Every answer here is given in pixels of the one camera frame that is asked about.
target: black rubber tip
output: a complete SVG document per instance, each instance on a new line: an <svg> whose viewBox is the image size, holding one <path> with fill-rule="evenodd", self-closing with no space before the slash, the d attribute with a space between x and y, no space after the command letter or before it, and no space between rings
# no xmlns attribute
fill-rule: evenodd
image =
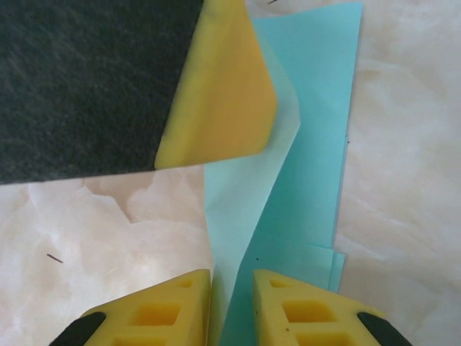
<svg viewBox="0 0 461 346"><path fill-rule="evenodd" d="M381 346L412 346L387 320L366 312L359 312L357 316Z"/></svg>
<svg viewBox="0 0 461 346"><path fill-rule="evenodd" d="M50 346L84 346L106 319L103 312L95 312L72 322Z"/></svg>

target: blue paper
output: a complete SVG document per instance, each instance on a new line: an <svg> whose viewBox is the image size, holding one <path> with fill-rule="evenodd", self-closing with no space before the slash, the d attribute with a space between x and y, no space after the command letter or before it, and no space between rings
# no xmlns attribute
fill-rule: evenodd
<svg viewBox="0 0 461 346"><path fill-rule="evenodd" d="M269 144L256 156L205 165L205 215L215 263L209 345L218 343L241 260L300 126L296 92L270 46L259 41L278 99Z"/></svg>
<svg viewBox="0 0 461 346"><path fill-rule="evenodd" d="M309 243L330 247L334 238L361 14L361 4L342 4L254 21L295 86L301 128L272 192L295 126L281 136L277 123L273 139L286 140L271 140L262 155L205 166L205 211L215 260L210 345L216 345L228 309L220 343L235 345L227 342L237 333L240 343L254 345L252 328L238 321L248 321L249 273L257 257L260 267L322 288L339 284L341 256ZM263 48L273 61L265 42ZM282 86L272 77L280 97L290 83L282 79ZM322 270L310 273L310 266Z"/></svg>
<svg viewBox="0 0 461 346"><path fill-rule="evenodd" d="M333 264L330 272L330 283L328 284L328 290L334 293L339 292L339 286L341 284L341 276L343 273L344 261L346 256L335 252L333 256Z"/></svg>
<svg viewBox="0 0 461 346"><path fill-rule="evenodd" d="M259 227L331 247L344 165L361 4L256 19L300 102L301 127Z"/></svg>

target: dark abrasive pad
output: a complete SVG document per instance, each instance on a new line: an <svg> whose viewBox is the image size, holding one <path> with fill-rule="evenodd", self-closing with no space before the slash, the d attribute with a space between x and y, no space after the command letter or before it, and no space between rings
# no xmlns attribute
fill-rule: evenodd
<svg viewBox="0 0 461 346"><path fill-rule="evenodd" d="M2 1L0 183L152 170L201 8Z"/></svg>

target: white marble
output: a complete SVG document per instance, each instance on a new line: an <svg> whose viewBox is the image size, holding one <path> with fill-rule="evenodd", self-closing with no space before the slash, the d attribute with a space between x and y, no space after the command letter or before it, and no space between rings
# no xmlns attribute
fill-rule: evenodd
<svg viewBox="0 0 461 346"><path fill-rule="evenodd" d="M249 6L343 1L267 2ZM460 56L458 0L364 2L341 292L419 346L461 338ZM211 267L202 189L199 167L0 187L0 345L46 345L89 307Z"/></svg>

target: yellow sponge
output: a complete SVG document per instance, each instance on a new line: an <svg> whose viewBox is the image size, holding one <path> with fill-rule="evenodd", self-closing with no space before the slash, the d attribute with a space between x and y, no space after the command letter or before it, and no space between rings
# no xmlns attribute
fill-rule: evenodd
<svg viewBox="0 0 461 346"><path fill-rule="evenodd" d="M210 271L196 270L87 311L106 319L85 346L204 346Z"/></svg>
<svg viewBox="0 0 461 346"><path fill-rule="evenodd" d="M156 169L257 154L277 95L244 0L205 0L155 160Z"/></svg>
<svg viewBox="0 0 461 346"><path fill-rule="evenodd" d="M268 270L256 270L254 320L261 346L380 346L357 314L376 309Z"/></svg>

